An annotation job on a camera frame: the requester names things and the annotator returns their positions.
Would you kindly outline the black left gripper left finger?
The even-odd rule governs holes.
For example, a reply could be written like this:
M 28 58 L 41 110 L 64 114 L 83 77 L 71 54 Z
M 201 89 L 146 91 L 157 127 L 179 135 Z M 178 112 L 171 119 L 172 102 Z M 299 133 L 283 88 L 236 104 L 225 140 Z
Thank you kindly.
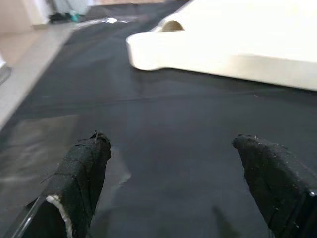
M 110 140 L 101 132 L 78 140 L 49 182 L 11 226 L 13 238 L 84 238 L 111 158 Z

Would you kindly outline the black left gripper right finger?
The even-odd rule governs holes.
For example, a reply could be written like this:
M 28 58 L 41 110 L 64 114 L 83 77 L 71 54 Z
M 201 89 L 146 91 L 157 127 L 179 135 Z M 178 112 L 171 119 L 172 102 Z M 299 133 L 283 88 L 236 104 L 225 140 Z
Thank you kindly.
M 237 149 L 249 191 L 276 238 L 317 236 L 317 175 L 287 147 L 238 135 Z

